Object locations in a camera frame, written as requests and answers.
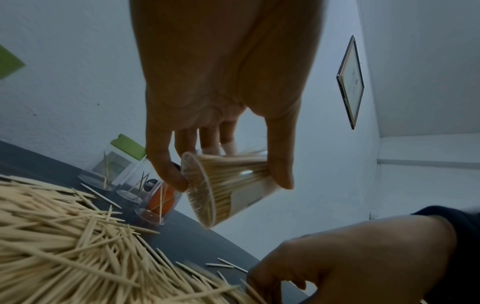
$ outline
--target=container lid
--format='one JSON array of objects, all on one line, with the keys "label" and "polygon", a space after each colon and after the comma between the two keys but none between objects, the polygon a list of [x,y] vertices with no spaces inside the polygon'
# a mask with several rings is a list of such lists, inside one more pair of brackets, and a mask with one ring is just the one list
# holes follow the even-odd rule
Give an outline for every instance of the container lid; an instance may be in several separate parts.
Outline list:
[{"label": "container lid", "polygon": [[142,160],[146,155],[145,147],[124,134],[119,134],[110,144],[137,160]]}]

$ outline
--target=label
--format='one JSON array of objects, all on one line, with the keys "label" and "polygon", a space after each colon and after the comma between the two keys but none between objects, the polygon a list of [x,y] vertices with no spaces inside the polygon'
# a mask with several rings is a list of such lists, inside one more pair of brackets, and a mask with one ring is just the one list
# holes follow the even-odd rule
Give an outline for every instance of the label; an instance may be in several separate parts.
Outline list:
[{"label": "label", "polygon": [[267,177],[242,189],[236,190],[230,196],[230,216],[239,213],[255,204],[262,198],[269,196],[278,189],[274,179]]}]

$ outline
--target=ceiling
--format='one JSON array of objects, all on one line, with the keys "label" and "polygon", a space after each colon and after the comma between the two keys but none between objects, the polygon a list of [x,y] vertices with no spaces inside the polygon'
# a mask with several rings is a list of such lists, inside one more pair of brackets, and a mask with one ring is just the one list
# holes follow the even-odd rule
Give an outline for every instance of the ceiling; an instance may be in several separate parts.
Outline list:
[{"label": "ceiling", "polygon": [[480,1],[357,2],[380,134],[480,132]]}]

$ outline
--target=green lid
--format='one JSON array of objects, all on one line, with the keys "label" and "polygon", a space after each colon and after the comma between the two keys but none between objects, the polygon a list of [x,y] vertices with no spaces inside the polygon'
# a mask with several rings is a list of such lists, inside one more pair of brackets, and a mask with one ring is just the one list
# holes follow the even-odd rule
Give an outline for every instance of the green lid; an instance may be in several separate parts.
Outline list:
[{"label": "green lid", "polygon": [[142,160],[146,155],[145,148],[141,144],[123,134],[110,141],[110,144],[137,160]]},{"label": "green lid", "polygon": [[20,59],[7,51],[6,48],[0,46],[0,79],[7,77],[23,66],[25,64]]}]

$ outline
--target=hand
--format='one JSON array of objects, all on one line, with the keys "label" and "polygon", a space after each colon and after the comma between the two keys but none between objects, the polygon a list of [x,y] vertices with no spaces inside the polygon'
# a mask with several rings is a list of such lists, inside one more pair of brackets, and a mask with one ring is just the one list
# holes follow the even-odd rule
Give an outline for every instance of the hand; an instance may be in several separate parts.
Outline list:
[{"label": "hand", "polygon": [[317,286],[307,302],[418,304],[444,276],[456,246],[443,218],[405,216],[307,235],[280,245],[247,283],[281,303],[282,280]]},{"label": "hand", "polygon": [[321,0],[130,0],[146,79],[146,151],[160,177],[187,181],[170,161],[234,140],[249,107],[265,118],[274,180],[293,188],[295,126],[321,27]]}]

